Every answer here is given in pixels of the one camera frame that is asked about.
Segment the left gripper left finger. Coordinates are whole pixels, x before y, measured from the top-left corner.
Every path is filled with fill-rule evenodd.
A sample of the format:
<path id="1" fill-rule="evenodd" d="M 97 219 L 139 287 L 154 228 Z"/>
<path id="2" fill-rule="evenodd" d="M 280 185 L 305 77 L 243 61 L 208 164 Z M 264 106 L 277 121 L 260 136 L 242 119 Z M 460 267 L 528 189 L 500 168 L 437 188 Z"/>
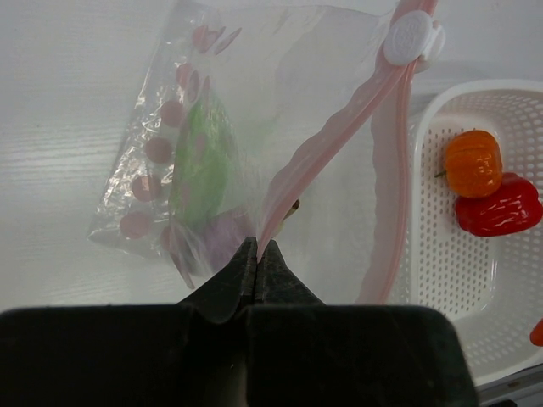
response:
<path id="1" fill-rule="evenodd" d="M 1 314 L 3 406 L 178 403 L 193 323 L 228 321 L 252 293 L 256 242 L 179 304 L 12 309 Z"/>

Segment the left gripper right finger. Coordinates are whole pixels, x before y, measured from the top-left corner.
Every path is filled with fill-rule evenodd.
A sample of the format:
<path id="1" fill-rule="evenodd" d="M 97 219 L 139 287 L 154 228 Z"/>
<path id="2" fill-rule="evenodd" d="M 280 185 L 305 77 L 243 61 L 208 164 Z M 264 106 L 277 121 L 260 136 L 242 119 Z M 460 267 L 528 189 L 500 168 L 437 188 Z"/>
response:
<path id="1" fill-rule="evenodd" d="M 275 243 L 249 308 L 250 406 L 475 406 L 453 325 L 421 306 L 324 305 L 305 294 Z"/>

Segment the purple toy eggplant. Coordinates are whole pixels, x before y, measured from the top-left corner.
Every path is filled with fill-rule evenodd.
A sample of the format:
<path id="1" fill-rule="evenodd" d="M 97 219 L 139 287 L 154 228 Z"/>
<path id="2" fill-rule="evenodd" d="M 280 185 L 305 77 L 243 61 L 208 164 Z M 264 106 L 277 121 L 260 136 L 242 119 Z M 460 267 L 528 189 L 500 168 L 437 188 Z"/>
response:
<path id="1" fill-rule="evenodd" d="M 215 216 L 203 229 L 201 249 L 214 273 L 223 269 L 247 237 L 255 237 L 256 228 L 244 206 Z"/>

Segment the green toy leaf vegetable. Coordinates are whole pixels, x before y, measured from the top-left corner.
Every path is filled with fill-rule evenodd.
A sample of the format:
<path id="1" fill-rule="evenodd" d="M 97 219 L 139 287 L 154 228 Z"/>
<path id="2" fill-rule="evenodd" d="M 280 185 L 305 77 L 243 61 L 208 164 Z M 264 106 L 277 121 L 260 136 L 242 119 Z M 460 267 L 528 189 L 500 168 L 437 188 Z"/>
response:
<path id="1" fill-rule="evenodd" d="M 169 211 L 197 227 L 219 213 L 232 173 L 233 128 L 214 92 L 200 96 L 182 122 L 177 139 Z"/>

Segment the clear zip top bag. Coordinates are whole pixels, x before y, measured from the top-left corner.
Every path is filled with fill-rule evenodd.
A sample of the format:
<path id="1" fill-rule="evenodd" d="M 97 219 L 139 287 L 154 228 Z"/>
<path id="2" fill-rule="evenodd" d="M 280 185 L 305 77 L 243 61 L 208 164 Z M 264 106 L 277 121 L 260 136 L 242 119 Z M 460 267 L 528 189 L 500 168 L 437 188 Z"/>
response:
<path id="1" fill-rule="evenodd" d="M 233 128 L 220 213 L 244 206 L 259 261 L 275 243 L 329 304 L 384 304 L 406 251 L 415 74 L 445 41 L 434 1 L 382 15 L 273 1 L 171 10 L 93 217 L 91 241 L 171 259 L 187 287 L 214 274 L 169 211 L 182 122 L 214 92 Z"/>

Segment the orange toy pumpkin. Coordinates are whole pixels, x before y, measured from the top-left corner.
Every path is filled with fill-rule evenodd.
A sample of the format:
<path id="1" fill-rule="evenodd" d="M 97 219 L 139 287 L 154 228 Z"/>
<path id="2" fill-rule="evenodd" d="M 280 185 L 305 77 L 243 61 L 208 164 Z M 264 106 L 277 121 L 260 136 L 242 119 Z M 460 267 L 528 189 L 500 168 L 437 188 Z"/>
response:
<path id="1" fill-rule="evenodd" d="M 503 178 L 501 150 L 487 131 L 465 131 L 445 148 L 443 170 L 448 187 L 462 198 L 485 198 L 496 192 Z"/>

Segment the orange toy carrot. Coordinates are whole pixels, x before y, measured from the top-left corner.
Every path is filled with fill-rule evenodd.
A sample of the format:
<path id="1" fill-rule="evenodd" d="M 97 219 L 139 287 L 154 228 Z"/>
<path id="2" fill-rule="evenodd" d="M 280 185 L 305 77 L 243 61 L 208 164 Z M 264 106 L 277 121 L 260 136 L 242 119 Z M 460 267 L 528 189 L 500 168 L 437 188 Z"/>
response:
<path id="1" fill-rule="evenodd" d="M 541 319 L 529 334 L 530 342 L 536 347 L 543 347 L 543 319 Z"/>

